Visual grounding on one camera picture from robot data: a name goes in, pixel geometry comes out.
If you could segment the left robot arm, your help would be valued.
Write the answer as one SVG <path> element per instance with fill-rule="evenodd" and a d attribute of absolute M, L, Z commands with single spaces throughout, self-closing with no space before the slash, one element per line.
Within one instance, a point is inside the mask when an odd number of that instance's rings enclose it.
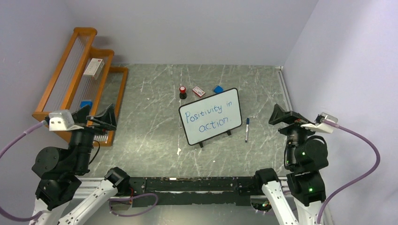
<path fill-rule="evenodd" d="M 84 223 L 107 200 L 130 194 L 130 177 L 119 167 L 111 168 L 95 190 L 71 212 L 62 213 L 73 199 L 89 170 L 94 137 L 115 131 L 115 105 L 90 116 L 86 105 L 74 113 L 58 110 L 45 117 L 50 131 L 71 133 L 68 148 L 45 147 L 36 156 L 32 171 L 40 178 L 35 192 L 34 218 L 31 225 L 79 225 Z"/>

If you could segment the white whiteboard black frame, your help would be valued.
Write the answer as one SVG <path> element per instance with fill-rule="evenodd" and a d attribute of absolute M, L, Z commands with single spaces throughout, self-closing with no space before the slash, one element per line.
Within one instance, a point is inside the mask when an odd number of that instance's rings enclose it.
<path fill-rule="evenodd" d="M 243 124 L 237 88 L 205 97 L 178 108 L 188 145 L 203 146 L 203 142 Z"/>

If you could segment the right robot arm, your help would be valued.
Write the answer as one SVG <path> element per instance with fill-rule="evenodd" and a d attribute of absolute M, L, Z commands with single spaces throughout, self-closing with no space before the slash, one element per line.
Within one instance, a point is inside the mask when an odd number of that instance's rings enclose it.
<path fill-rule="evenodd" d="M 281 225 L 322 224 L 322 204 L 326 202 L 325 184 L 320 170 L 329 165 L 325 139 L 315 134 L 315 124 L 301 114 L 286 111 L 274 105 L 269 118 L 270 125 L 285 123 L 278 132 L 286 136 L 284 167 L 287 185 L 297 207 L 293 213 L 286 200 L 282 183 L 272 168 L 255 172 L 253 188 L 264 194 L 269 201 L 277 221 Z"/>

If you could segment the orange wooden shelf rack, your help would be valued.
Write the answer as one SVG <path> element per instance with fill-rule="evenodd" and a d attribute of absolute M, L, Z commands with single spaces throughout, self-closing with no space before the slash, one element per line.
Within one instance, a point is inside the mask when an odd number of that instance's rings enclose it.
<path fill-rule="evenodd" d="M 32 113 L 33 118 L 43 120 L 50 112 L 69 109 L 75 112 L 84 100 L 92 102 L 90 114 L 97 115 L 108 106 L 105 89 L 116 84 L 115 115 L 118 116 L 128 78 L 126 67 L 112 66 L 114 51 L 99 49 L 92 44 L 97 30 L 91 27 L 75 27 L 43 96 Z M 104 66 L 98 78 L 84 76 L 91 59 L 102 59 Z"/>

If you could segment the blue white marker pen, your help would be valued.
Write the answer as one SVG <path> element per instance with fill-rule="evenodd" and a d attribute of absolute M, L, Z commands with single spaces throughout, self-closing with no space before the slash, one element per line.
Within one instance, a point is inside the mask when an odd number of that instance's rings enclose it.
<path fill-rule="evenodd" d="M 250 124 L 250 118 L 246 118 L 246 125 L 245 125 L 245 143 L 248 142 L 248 137 L 249 137 L 249 124 Z"/>

